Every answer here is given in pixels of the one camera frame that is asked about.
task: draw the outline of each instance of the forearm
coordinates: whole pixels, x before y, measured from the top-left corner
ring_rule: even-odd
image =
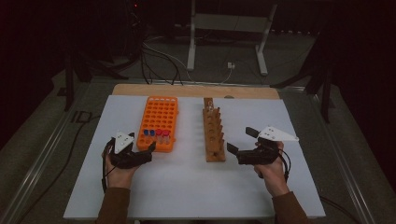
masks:
[[[279,224],[311,223],[293,192],[274,197],[273,203]]]
[[[131,191],[122,188],[108,188],[96,224],[121,224],[127,222]]]

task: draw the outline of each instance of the hand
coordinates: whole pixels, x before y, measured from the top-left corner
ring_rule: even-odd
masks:
[[[283,150],[283,143],[276,143],[277,147]],[[257,174],[262,174],[265,181],[265,187],[267,187],[268,192],[273,197],[290,192],[288,185],[286,184],[282,160],[279,157],[272,164],[254,165],[254,171]]]
[[[113,164],[111,164],[110,156],[106,154],[106,172],[107,175],[107,186],[109,188],[122,188],[122,189],[130,189],[132,184],[132,177],[134,176],[134,172],[139,168],[139,166],[133,167],[131,169],[120,169],[115,168]]]

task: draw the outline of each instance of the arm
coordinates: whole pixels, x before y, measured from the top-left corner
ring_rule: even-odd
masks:
[[[127,223],[130,188],[138,166],[132,169],[113,168],[106,155],[106,169],[111,172],[107,175],[108,188],[95,221],[97,224]]]
[[[283,143],[277,142],[283,150]],[[279,224],[310,223],[305,211],[286,183],[282,160],[277,158],[272,164],[254,165],[257,174],[262,174],[265,187],[273,196],[273,204]]]

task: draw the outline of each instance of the wooden test tube rack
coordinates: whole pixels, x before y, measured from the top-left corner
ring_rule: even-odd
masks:
[[[225,161],[224,139],[220,108],[215,108],[213,98],[204,98],[204,132],[206,161]]]

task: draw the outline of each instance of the gray floor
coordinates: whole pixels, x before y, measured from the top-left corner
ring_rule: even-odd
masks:
[[[288,77],[296,75],[304,62],[306,54],[315,42],[312,36],[270,35],[264,49],[269,75],[259,74],[254,54],[254,45],[260,40],[239,41],[230,45],[217,44],[198,46],[195,70],[186,73],[184,65],[177,63],[184,84],[205,85],[249,85],[267,87]],[[187,61],[189,39],[179,37],[166,40],[161,37],[149,38],[147,46]],[[164,59],[147,55],[150,68],[166,80],[175,74],[173,65]],[[235,63],[231,72],[227,62]],[[129,77],[123,83],[144,83],[140,63],[120,72]],[[316,96],[306,95],[302,88],[308,79],[293,83],[279,90],[290,113],[290,118],[300,136],[306,161],[317,186],[318,193],[339,203],[353,216],[362,218],[362,223],[395,223],[396,198],[387,180],[381,173],[370,148],[358,125],[345,105],[339,90],[332,87],[332,108],[330,124],[320,119]],[[0,214],[15,212],[18,217],[36,200],[52,179],[60,172],[73,140],[81,124],[70,122],[76,111],[92,112],[99,116],[106,98],[119,80],[96,73],[91,83],[76,81],[77,100],[69,113],[64,113],[65,99],[56,96],[64,86],[64,72],[54,77],[54,91],[42,102],[34,114],[20,127],[18,132],[0,151],[0,171],[3,174],[0,183]],[[63,219],[64,209],[73,190],[79,169],[83,163],[94,134],[98,119],[85,125],[78,134],[73,154],[67,168],[54,186],[38,204],[27,214],[22,223],[91,223]],[[22,197],[18,191],[22,180],[41,151],[50,152],[49,161],[43,164],[39,178],[32,180],[35,188]],[[21,211],[7,210],[16,198],[20,201]],[[314,223],[353,223],[340,211],[323,204],[326,217],[317,218]],[[193,221],[157,221],[157,223],[193,223]],[[260,220],[273,223],[271,218]],[[211,220],[206,223],[255,223],[255,220]]]

